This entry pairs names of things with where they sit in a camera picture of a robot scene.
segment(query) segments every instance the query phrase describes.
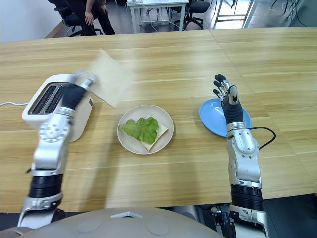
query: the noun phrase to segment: white toaster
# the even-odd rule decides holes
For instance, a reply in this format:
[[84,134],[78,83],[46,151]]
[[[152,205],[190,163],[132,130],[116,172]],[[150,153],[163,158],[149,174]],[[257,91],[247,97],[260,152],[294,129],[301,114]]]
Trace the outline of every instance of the white toaster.
[[[45,80],[24,109],[22,119],[35,130],[38,130],[40,125],[48,119],[49,115],[60,106],[65,86],[71,79],[70,76],[71,74],[58,74]],[[77,106],[71,142],[82,135],[93,104],[93,99],[87,93]]]

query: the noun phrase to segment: person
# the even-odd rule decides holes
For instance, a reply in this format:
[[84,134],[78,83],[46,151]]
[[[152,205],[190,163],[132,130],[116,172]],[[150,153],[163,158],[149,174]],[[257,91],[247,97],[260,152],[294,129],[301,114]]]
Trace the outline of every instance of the person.
[[105,0],[66,0],[69,8],[79,17],[85,36],[96,35],[94,31],[94,16],[98,19],[106,35],[114,35]]

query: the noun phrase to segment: white plate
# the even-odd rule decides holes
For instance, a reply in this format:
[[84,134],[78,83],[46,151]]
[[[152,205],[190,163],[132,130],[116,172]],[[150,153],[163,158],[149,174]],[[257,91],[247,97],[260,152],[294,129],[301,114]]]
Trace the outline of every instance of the white plate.
[[[155,143],[150,151],[147,151],[138,140],[127,135],[124,130],[119,130],[119,125],[126,124],[128,120],[132,119],[137,121],[139,118],[146,118],[147,116],[153,116],[154,119],[168,128],[168,131]],[[118,139],[124,148],[135,154],[148,155],[153,154],[168,145],[174,134],[174,123],[170,114],[163,108],[154,105],[141,105],[130,109],[121,117],[117,127],[117,134]]]

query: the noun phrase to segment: lettuce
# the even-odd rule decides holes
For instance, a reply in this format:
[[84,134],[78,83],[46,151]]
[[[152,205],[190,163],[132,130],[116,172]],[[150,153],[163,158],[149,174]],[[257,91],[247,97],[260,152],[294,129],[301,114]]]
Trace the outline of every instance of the lettuce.
[[155,141],[158,128],[159,124],[153,117],[139,118],[137,122],[128,120],[126,124],[119,126],[119,130],[124,130],[128,135],[150,145]]

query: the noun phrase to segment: plate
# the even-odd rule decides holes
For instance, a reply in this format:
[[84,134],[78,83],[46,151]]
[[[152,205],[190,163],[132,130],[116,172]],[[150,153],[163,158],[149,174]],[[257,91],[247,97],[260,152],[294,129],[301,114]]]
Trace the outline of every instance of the plate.
[[[247,128],[251,127],[251,118],[248,112],[242,108],[243,122]],[[205,101],[199,110],[199,116],[205,127],[213,133],[226,137],[227,123],[224,117],[221,102],[219,98],[213,98]]]
[[[148,116],[153,116],[154,119],[168,128],[168,131],[155,143],[150,151],[147,151],[137,139],[127,135],[124,130],[119,130],[119,125],[126,124],[130,119],[137,121],[140,117],[146,118]],[[174,122],[170,114],[163,108],[154,105],[141,105],[130,109],[121,117],[117,134],[121,145],[128,151],[139,155],[149,155],[168,145],[174,134]]]

